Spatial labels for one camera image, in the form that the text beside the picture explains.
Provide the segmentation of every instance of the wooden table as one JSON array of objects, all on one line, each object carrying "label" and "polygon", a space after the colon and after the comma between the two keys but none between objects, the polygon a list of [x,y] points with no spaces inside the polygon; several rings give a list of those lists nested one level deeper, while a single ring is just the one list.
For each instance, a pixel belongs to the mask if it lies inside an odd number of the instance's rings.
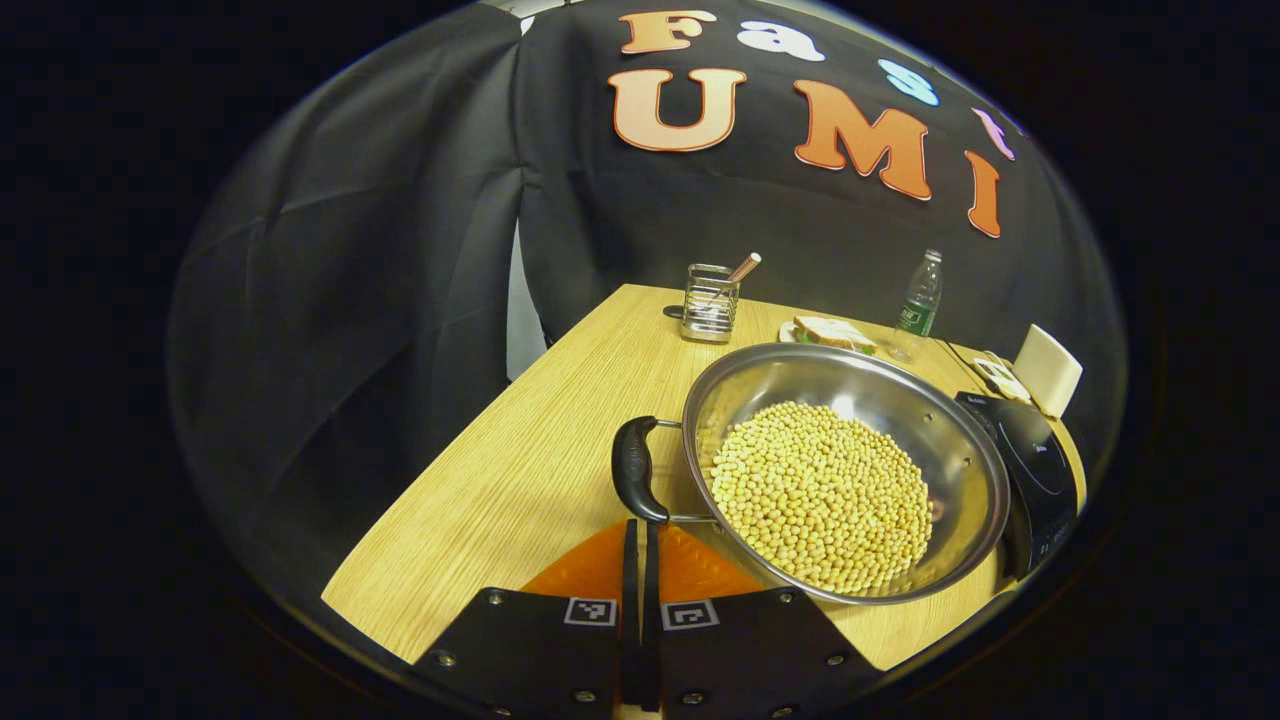
[{"label": "wooden table", "polygon": [[[520,588],[593,533],[628,516],[613,492],[613,436],[641,415],[678,420],[694,379],[733,350],[776,342],[796,314],[742,300],[731,342],[680,337],[662,314],[682,291],[623,286],[558,341],[466,430],[370,528],[324,591],[324,601],[375,642],[416,661],[483,587]],[[877,343],[886,327],[851,320]],[[965,359],[980,355],[956,346]],[[886,352],[879,357],[893,361]],[[923,343],[909,372],[954,396],[986,393],[947,345]],[[1066,448],[1084,501],[1084,473],[1066,429],[1050,421]],[[654,493],[672,512],[704,510],[681,455],[681,434],[649,436]],[[705,525],[685,525],[713,547],[730,541]],[[758,568],[753,577],[777,585]],[[929,597],[891,606],[820,603],[873,665],[888,669],[960,625],[1007,589],[997,557]],[[645,717],[636,711],[627,716]]]}]

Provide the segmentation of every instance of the black handle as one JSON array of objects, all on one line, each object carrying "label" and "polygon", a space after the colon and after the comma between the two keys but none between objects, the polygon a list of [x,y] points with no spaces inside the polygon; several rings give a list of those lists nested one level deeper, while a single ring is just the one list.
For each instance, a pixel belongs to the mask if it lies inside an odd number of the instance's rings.
[{"label": "black handle", "polygon": [[653,496],[653,456],[645,439],[658,427],[653,415],[628,420],[613,436],[613,489],[632,515],[666,525],[671,512]]}]

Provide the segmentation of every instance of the plastic water bottle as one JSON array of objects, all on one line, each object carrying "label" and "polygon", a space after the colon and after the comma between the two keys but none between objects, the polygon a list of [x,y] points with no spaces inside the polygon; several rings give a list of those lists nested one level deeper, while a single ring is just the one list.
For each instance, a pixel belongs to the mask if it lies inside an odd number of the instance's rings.
[{"label": "plastic water bottle", "polygon": [[942,301],[942,254],[925,250],[924,261],[911,275],[911,286],[906,290],[906,302],[893,329],[888,354],[900,363],[911,363],[920,348],[920,338],[929,337],[933,318],[938,314]]}]

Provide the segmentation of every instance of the sandwich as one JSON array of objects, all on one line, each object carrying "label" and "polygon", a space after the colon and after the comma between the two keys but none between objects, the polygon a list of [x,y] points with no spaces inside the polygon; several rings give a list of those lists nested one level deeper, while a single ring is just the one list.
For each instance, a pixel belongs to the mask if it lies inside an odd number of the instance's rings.
[{"label": "sandwich", "polygon": [[796,315],[792,322],[796,324],[795,336],[797,342],[844,347],[867,355],[876,354],[876,343],[844,320]]}]

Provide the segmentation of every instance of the black induction cooker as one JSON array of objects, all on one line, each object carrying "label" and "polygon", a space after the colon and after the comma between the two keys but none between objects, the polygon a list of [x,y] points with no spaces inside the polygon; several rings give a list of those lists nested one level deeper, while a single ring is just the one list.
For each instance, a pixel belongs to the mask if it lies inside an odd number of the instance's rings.
[{"label": "black induction cooker", "polygon": [[969,392],[956,395],[956,401],[995,441],[1009,471],[1004,574],[1020,580],[1062,543],[1075,520],[1071,465],[1039,410]]}]

